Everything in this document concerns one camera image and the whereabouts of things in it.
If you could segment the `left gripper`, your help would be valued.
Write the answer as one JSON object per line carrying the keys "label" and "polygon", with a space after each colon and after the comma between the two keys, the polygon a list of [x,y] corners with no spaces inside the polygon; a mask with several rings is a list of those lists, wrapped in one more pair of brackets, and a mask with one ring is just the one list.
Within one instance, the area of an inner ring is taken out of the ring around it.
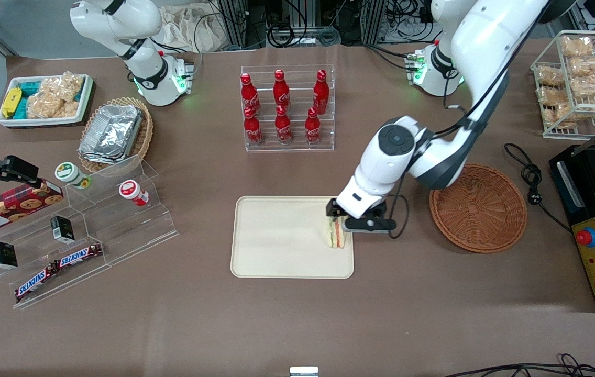
{"label": "left gripper", "polygon": [[345,188],[326,204],[326,216],[341,217],[341,209],[360,219],[367,210],[381,203],[388,194],[388,185],[351,176]]}

